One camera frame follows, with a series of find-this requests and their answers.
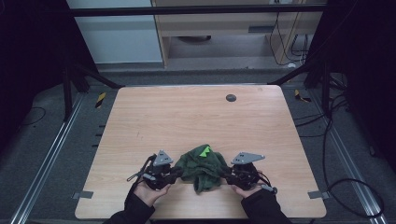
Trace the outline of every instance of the person's arm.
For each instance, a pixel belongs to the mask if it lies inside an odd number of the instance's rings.
[[[251,190],[232,189],[244,199],[241,204],[252,224],[290,224],[290,220],[280,210],[275,195],[261,186]]]
[[[154,203],[161,196],[165,195],[171,185],[167,185],[161,190],[150,189],[146,183],[142,182],[137,185],[134,193],[128,199],[126,208],[120,211],[104,224],[144,224],[154,213]]]

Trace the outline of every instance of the wooden table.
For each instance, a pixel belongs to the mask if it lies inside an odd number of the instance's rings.
[[[228,102],[228,94],[236,101]],[[120,89],[84,187],[92,198],[79,199],[76,216],[109,218],[123,209],[132,185],[126,179],[148,156],[164,149],[177,161],[202,144],[227,162],[240,151],[264,155],[254,165],[278,188],[285,215],[325,216],[323,201],[308,197],[318,186],[282,90],[263,85]],[[225,181],[196,194],[192,183],[178,179],[152,218],[245,218],[240,200]]]

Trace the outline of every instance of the green cloth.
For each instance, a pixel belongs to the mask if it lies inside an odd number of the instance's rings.
[[[183,169],[182,180],[193,181],[197,193],[219,186],[222,174],[229,173],[224,158],[208,144],[182,155],[175,166]]]

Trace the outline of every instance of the wire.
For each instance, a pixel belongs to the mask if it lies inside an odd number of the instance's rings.
[[[282,38],[282,35],[280,34],[280,30],[279,30],[279,22],[278,22],[278,20],[279,20],[279,12],[276,13],[276,20],[275,20],[275,24],[274,24],[274,29],[272,30],[272,32],[271,32],[271,34],[270,34],[270,48],[271,48],[271,51],[273,52],[273,55],[274,55],[274,58],[275,58],[275,62],[276,62],[277,65],[287,65],[287,64],[289,64],[289,63],[298,62],[298,60],[290,59],[289,56],[288,56],[288,54],[286,53],[285,45],[284,45],[284,43],[283,43],[283,38]],[[283,53],[285,54],[286,58],[288,58],[288,59],[290,60],[288,63],[279,63],[279,62],[276,60],[275,52],[274,52],[274,49],[272,48],[272,36],[273,36],[273,33],[274,33],[275,28],[277,28],[277,32],[278,32],[278,34],[279,34],[279,39],[280,39],[280,43],[282,44]]]
[[[340,80],[338,80],[337,78],[335,78],[333,76],[330,76],[330,79],[331,79],[333,85],[335,85],[334,87],[336,89],[341,90],[341,91],[346,91],[347,90],[347,86],[344,84],[344,80],[340,81]]]
[[[291,42],[290,52],[292,55],[300,57],[300,64],[304,64],[306,56],[308,54],[308,35],[304,35],[304,46],[303,49],[294,49],[298,35],[295,35],[293,41]]]
[[[308,116],[305,116],[305,117],[302,117],[302,118],[297,118],[297,119],[307,119],[307,118],[312,118],[314,116],[319,116],[319,115],[323,115],[323,114],[319,113],[319,114],[315,114],[315,115],[308,115]]]
[[[134,193],[134,190],[137,188],[137,185],[140,184],[142,181],[140,181],[140,177],[142,176],[143,173],[145,173],[145,168],[148,166],[149,161],[155,160],[157,155],[153,154],[152,156],[149,156],[145,163],[143,164],[142,168],[140,168],[140,171],[132,176],[130,176],[126,181],[131,181],[134,179],[136,176],[136,181],[132,184],[131,188],[129,189],[128,195],[126,196],[125,202],[124,202],[124,209],[127,208],[129,199],[132,197],[132,194]]]
[[[328,177],[327,177],[327,171],[326,171],[326,140],[327,140],[327,133],[329,132],[329,130],[330,130],[331,127],[332,127],[332,113],[333,113],[334,109],[338,109],[339,106],[345,105],[345,102],[346,102],[345,100],[344,100],[344,101],[341,101],[341,102],[338,103],[337,105],[334,105],[335,100],[336,100],[338,97],[341,97],[341,96],[343,96],[343,95],[344,95],[344,94],[338,95],[338,96],[335,97],[334,100],[332,101],[331,113],[330,113],[330,116],[329,116],[329,120],[328,120],[328,123],[327,123],[327,126],[326,126],[325,133],[324,133],[324,135],[323,135],[323,142],[322,142],[322,170],[323,170],[323,178],[324,178],[324,181],[325,181],[325,183],[326,183],[327,191],[330,192],[330,194],[334,197],[334,199],[335,199],[339,204],[341,204],[347,211],[349,211],[350,213],[355,214],[356,216],[359,216],[359,217],[365,217],[365,218],[379,217],[379,216],[381,216],[381,215],[383,214],[383,212],[384,212],[385,204],[384,204],[384,200],[381,198],[381,196],[379,195],[379,193],[378,193],[374,188],[372,188],[372,187],[371,187],[370,185],[368,185],[367,183],[365,183],[365,182],[363,182],[363,181],[361,181],[361,180],[358,180],[358,179],[354,179],[354,178],[342,178],[342,179],[339,179],[339,180],[335,181],[334,183],[332,183],[332,184],[330,185],[329,179],[328,179]],[[366,215],[366,214],[359,213],[359,212],[357,212],[357,211],[351,209],[350,207],[346,206],[344,203],[342,203],[341,200],[339,200],[338,197],[332,192],[332,188],[333,188],[334,186],[336,186],[336,185],[338,185],[338,184],[340,184],[340,183],[346,182],[346,181],[349,181],[349,182],[357,182],[357,183],[363,184],[364,186],[366,186],[367,188],[369,188],[369,189],[372,191],[372,193],[374,193],[375,196],[377,196],[377,198],[378,198],[379,201],[380,201],[380,205],[379,205],[380,211],[379,211],[377,214],[375,214],[375,215]]]
[[[271,182],[270,182],[270,179],[268,179],[268,177],[265,175],[265,174],[263,174],[262,172],[257,172],[257,174],[259,174],[259,179],[260,180],[262,180],[266,185],[268,185],[269,187],[272,187],[271,186]]]
[[[313,122],[315,122],[315,121],[317,121],[317,120],[319,120],[319,119],[321,119],[321,118],[323,118],[323,117],[325,117],[324,114],[322,114],[322,115],[320,115],[319,117],[316,117],[316,118],[314,118],[314,119],[311,119],[311,120],[309,120],[309,121],[307,121],[307,122],[304,122],[304,123],[301,123],[301,124],[296,124],[295,126],[296,126],[296,127],[301,127],[301,126],[304,126],[304,125],[313,123]]]
[[[37,120],[35,120],[35,121],[32,121],[32,122],[29,122],[29,123],[23,123],[22,125],[32,125],[32,124],[35,124],[35,123],[37,123],[37,122],[39,122],[40,120],[42,120],[45,116],[46,116],[46,114],[47,114],[47,111],[46,111],[46,109],[44,109],[43,107],[40,107],[40,106],[34,106],[34,107],[32,107],[32,109],[41,109],[42,111],[43,111],[43,114],[41,115],[41,117],[40,118],[38,118]]]
[[[310,138],[310,137],[321,137],[321,136],[323,136],[323,135],[324,135],[324,133],[323,133],[323,134],[318,134],[318,135],[299,135],[299,137]]]

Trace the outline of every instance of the hand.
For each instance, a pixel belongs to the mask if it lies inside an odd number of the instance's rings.
[[[235,193],[241,195],[243,198],[247,198],[248,196],[256,193],[259,190],[261,190],[262,189],[262,183],[258,183],[256,186],[254,186],[253,189],[250,189],[250,190],[242,190],[239,187],[237,187],[236,185],[231,185],[231,189]]]
[[[166,185],[163,189],[154,190],[151,189],[145,182],[141,182],[137,185],[136,189],[134,190],[134,194],[143,201],[148,207],[154,205],[155,201],[165,195],[169,188],[171,187],[170,184]]]

